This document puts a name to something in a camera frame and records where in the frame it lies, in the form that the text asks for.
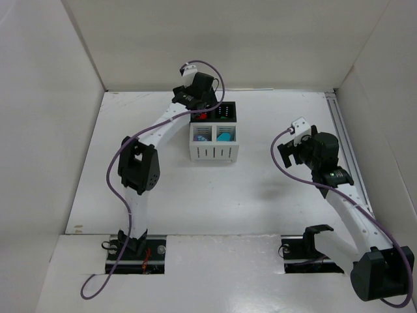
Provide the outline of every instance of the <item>white bracket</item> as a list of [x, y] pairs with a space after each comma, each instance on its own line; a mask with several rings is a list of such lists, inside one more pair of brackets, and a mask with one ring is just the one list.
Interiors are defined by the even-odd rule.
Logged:
[[311, 136], [311, 127], [305, 118], [296, 119], [291, 123], [291, 126], [295, 132], [294, 146], [297, 146], [304, 136]]

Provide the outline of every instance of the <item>red wire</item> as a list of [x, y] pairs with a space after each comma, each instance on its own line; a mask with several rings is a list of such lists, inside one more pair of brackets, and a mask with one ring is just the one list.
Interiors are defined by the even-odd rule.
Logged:
[[143, 274], [145, 274], [146, 266], [148, 266], [148, 261], [149, 261], [150, 256], [151, 256], [151, 248], [148, 248], [146, 250], [146, 258], [143, 260], [143, 263], [142, 263]]

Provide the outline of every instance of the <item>white panel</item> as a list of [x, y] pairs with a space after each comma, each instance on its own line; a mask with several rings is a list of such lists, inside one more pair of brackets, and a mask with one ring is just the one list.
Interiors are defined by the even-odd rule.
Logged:
[[[115, 275], [102, 294], [85, 301], [79, 289], [89, 276], [85, 269], [103, 254], [102, 240], [60, 237], [36, 313], [398, 312], [381, 301], [362, 302], [341, 274], [283, 274], [279, 235], [168, 237], [164, 275]], [[103, 268], [102, 257], [92, 273]], [[94, 277], [85, 293], [95, 292], [105, 278]], [[409, 304], [401, 312], [415, 310]]]
[[204, 59], [228, 87], [339, 87], [388, 0], [67, 0], [108, 89], [167, 90]]
[[103, 95], [60, 0], [0, 1], [0, 303], [34, 312]]
[[[126, 209], [106, 185], [109, 161], [122, 139], [153, 123], [165, 112], [171, 98], [172, 92], [106, 93], [67, 233], [117, 233], [126, 225]], [[329, 224], [347, 233], [320, 192], [280, 173], [269, 153], [274, 137], [300, 116], [320, 131], [335, 133], [324, 94], [228, 91], [225, 99], [237, 105], [238, 161], [192, 162], [190, 128], [179, 130], [166, 146], [158, 148], [161, 177], [149, 194], [149, 232], [301, 234], [306, 226]], [[288, 135], [282, 142], [291, 139]], [[339, 157], [344, 167], [341, 154]], [[122, 191], [116, 168], [111, 182]], [[306, 166], [293, 166], [289, 171], [311, 179]]]
[[416, 16], [416, 1], [391, 1], [355, 66], [414, 206], [417, 205]]

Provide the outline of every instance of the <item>red object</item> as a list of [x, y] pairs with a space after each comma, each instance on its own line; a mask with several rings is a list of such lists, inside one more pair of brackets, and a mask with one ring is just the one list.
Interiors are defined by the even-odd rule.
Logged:
[[145, 274], [146, 266], [148, 265], [148, 261], [149, 261], [150, 256], [151, 256], [151, 248], [148, 248], [146, 250], [146, 258], [143, 260], [143, 263], [142, 263], [142, 269], [143, 269], [142, 273], [143, 274]]
[[202, 113], [199, 116], [197, 116], [195, 119], [206, 119], [207, 118], [207, 113]]

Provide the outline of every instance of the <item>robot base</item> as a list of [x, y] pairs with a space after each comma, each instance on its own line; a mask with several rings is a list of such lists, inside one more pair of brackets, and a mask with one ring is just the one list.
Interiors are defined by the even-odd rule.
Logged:
[[286, 274], [344, 273], [332, 260], [317, 251], [307, 251], [302, 235], [281, 236], [281, 248]]
[[[122, 248], [122, 244], [114, 237], [110, 239], [110, 248], [108, 250], [106, 260], [106, 274], [111, 271], [113, 264], [115, 263], [119, 252]], [[143, 262], [147, 258], [146, 251], [151, 252], [147, 262], [145, 272], [142, 268]], [[165, 273], [165, 250], [166, 250], [166, 236], [152, 236], [148, 235], [146, 238], [146, 245], [143, 251], [137, 255], [136, 252], [126, 249], [123, 257], [121, 258], [115, 274], [164, 274]]]

